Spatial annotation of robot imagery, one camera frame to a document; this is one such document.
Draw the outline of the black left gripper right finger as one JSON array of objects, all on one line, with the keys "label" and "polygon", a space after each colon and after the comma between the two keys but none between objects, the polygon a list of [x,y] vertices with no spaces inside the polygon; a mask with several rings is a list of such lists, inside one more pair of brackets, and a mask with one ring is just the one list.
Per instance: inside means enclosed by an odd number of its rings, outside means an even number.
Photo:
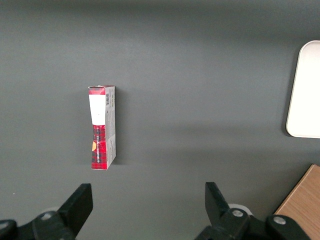
[{"label": "black left gripper right finger", "polygon": [[215,182],[205,183],[205,209],[211,225],[197,240],[309,240],[292,218],[272,214],[264,221],[239,207],[230,207]]}]

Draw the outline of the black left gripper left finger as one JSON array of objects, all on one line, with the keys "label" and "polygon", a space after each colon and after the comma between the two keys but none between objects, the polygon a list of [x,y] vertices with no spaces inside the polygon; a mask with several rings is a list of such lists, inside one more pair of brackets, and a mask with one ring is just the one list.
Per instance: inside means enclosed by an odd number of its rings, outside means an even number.
[{"label": "black left gripper left finger", "polygon": [[74,240],[93,210],[92,185],[82,183],[58,210],[39,214],[18,226],[13,219],[0,221],[2,240]]}]

